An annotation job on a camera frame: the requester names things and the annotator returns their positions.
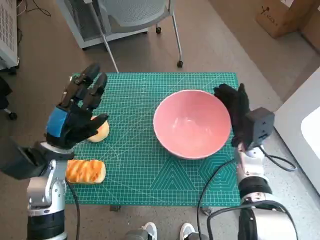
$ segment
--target grid lines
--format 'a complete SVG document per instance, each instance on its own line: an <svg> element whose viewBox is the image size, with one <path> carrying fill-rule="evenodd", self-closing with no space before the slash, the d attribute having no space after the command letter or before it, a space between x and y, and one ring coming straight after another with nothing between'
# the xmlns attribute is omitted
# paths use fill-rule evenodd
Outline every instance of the grid lines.
<svg viewBox="0 0 320 240"><path fill-rule="evenodd" d="M93 114L109 114L109 136L99 143L83 141L74 147L75 159L104 161L101 184L73 184L80 204L196 206L214 169L233 158L230 141L204 160L182 160L168 153L153 130L159 103L183 89L213 93L225 83L238 87L231 72L108 73L101 104ZM73 203L68 190L66 203ZM236 165L220 170L210 184L204 206L240 203Z"/></svg>

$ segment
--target shoe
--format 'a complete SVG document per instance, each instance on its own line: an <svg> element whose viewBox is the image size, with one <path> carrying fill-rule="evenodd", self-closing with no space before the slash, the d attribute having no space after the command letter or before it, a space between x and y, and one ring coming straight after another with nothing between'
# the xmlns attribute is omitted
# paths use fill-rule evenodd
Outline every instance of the shoe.
<svg viewBox="0 0 320 240"><path fill-rule="evenodd" d="M190 223L185 223L181 227L179 240L184 240L190 234L195 233L195 232L196 232L196 230L195 230L194 226L192 226Z"/></svg>
<svg viewBox="0 0 320 240"><path fill-rule="evenodd" d="M153 222L147 222L142 229L146 230L148 234L152 237L152 240L157 240L157 227Z"/></svg>

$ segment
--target black glove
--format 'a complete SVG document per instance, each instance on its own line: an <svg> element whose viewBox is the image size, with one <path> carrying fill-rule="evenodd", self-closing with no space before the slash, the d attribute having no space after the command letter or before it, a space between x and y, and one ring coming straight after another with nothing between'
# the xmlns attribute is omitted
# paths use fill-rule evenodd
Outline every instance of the black glove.
<svg viewBox="0 0 320 240"><path fill-rule="evenodd" d="M234 134L231 144L234 148L237 148L242 141L244 117L250 111L245 85L241 83L238 90L235 90L227 84L221 84L214 88L214 95L220 99L229 112Z"/></svg>

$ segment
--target round bun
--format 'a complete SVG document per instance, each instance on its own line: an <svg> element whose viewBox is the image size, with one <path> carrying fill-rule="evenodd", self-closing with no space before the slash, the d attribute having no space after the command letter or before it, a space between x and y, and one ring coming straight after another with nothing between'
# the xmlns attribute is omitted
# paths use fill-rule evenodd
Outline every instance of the round bun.
<svg viewBox="0 0 320 240"><path fill-rule="evenodd" d="M93 135L88 138L90 142L97 143L101 142L103 139L105 139L109 135L109 124L107 121L105 121L99 128L98 133L96 135Z"/></svg>

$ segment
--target bread roll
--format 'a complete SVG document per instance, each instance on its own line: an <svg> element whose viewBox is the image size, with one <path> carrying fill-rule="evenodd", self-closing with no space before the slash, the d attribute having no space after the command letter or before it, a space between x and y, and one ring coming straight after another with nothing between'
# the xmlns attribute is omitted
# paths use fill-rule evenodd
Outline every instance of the bread roll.
<svg viewBox="0 0 320 240"><path fill-rule="evenodd" d="M98 129L98 133L88 138L90 142L97 143L105 139L109 134L109 124L105 121Z"/></svg>
<svg viewBox="0 0 320 240"><path fill-rule="evenodd" d="M99 160L69 160L66 179L70 183L100 184L106 177L106 166Z"/></svg>

